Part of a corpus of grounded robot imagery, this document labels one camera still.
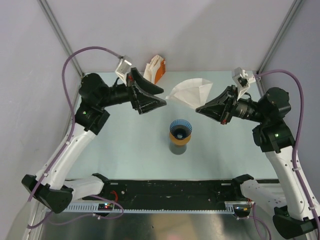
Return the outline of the white paper coffee filters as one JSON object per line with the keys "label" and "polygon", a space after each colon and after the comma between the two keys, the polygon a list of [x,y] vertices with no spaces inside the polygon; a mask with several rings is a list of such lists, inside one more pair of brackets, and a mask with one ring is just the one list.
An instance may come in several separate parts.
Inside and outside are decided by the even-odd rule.
{"label": "white paper coffee filters", "polygon": [[143,73],[143,77],[150,81],[151,83],[154,83],[154,79],[155,79],[155,74],[156,74],[156,71],[158,69],[158,65],[159,63],[157,63],[158,61],[161,62],[164,58],[162,58],[160,55],[156,55],[154,56],[150,63],[147,63],[146,64],[146,67],[145,67],[145,70],[144,70],[144,73]]}

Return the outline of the single white paper filter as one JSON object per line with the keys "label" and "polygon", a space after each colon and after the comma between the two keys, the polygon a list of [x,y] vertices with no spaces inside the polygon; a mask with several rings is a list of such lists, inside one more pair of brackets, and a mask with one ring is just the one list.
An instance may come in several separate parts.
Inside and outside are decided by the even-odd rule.
{"label": "single white paper filter", "polygon": [[195,110],[207,102],[212,86],[213,83],[204,78],[187,79],[177,84],[165,99]]}

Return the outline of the blue glass dripper cone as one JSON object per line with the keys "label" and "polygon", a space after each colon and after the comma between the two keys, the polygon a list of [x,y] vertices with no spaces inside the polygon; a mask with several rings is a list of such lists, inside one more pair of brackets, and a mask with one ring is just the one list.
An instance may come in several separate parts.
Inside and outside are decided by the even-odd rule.
{"label": "blue glass dripper cone", "polygon": [[174,138],[184,140],[192,133],[192,125],[185,119],[176,119],[170,126],[169,131]]}

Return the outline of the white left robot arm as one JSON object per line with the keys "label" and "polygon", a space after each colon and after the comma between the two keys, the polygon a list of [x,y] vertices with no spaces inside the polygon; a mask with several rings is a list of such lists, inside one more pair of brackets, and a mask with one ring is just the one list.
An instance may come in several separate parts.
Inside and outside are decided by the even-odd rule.
{"label": "white left robot arm", "polygon": [[124,83],[108,86],[97,73],[86,75],[79,89],[81,103],[59,148],[35,175],[27,174],[21,183],[32,197],[53,213],[63,212],[71,202],[97,196],[107,199],[110,181],[100,173],[88,178],[67,180],[72,166],[86,146],[99,134],[110,114],[106,107],[130,102],[140,115],[166,106],[159,98],[164,90],[146,80],[135,68],[125,75]]}

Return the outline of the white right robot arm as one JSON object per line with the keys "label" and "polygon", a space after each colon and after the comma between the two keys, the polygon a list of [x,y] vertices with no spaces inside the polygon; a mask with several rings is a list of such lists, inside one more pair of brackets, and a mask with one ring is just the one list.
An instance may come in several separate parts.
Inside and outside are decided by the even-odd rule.
{"label": "white right robot arm", "polygon": [[302,170],[294,147],[298,139],[284,122],[291,110],[289,94],[279,87],[270,88],[255,102],[238,97],[238,89],[228,86],[215,99],[195,111],[226,125],[233,117],[257,122],[252,130],[256,146],[270,161],[278,178],[282,195],[261,186],[249,175],[233,179],[232,197],[248,198],[268,213],[274,227],[284,239],[305,236],[320,238],[320,203],[315,198]]}

